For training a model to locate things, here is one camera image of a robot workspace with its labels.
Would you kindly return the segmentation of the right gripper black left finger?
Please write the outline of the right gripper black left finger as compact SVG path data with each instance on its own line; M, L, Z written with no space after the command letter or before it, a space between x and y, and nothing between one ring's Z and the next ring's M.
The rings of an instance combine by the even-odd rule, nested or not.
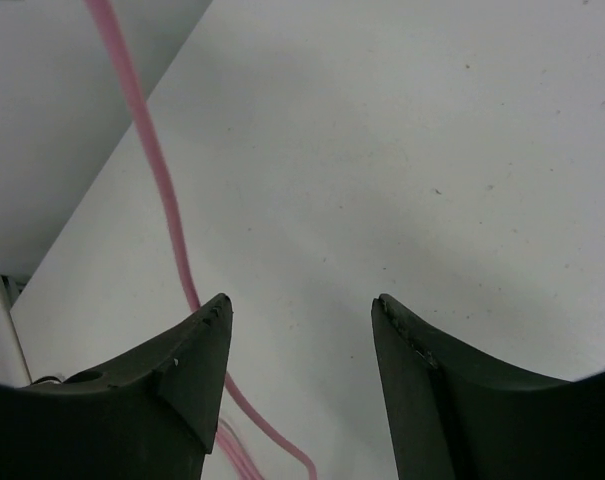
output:
M198 479L213 450L232 335L219 294L62 383L0 385L0 479Z

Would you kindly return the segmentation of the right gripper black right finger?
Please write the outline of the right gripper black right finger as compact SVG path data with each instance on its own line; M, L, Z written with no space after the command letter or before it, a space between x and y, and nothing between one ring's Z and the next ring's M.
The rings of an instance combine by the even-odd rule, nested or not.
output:
M605 371L527 371L388 294L371 318L399 478L605 479Z

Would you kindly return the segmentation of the pink wired headphones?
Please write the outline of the pink wired headphones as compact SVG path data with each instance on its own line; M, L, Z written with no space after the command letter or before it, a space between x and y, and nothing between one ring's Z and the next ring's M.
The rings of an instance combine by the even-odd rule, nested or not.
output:
M179 280L190 310L196 312L201 308L201 301L191 273L177 197L131 54L112 4L109 1L88 1L86 7L117 73L162 202ZM316 465L311 458L258 413L230 374L225 375L224 387L236 406L257 428L305 467L310 479L318 477Z

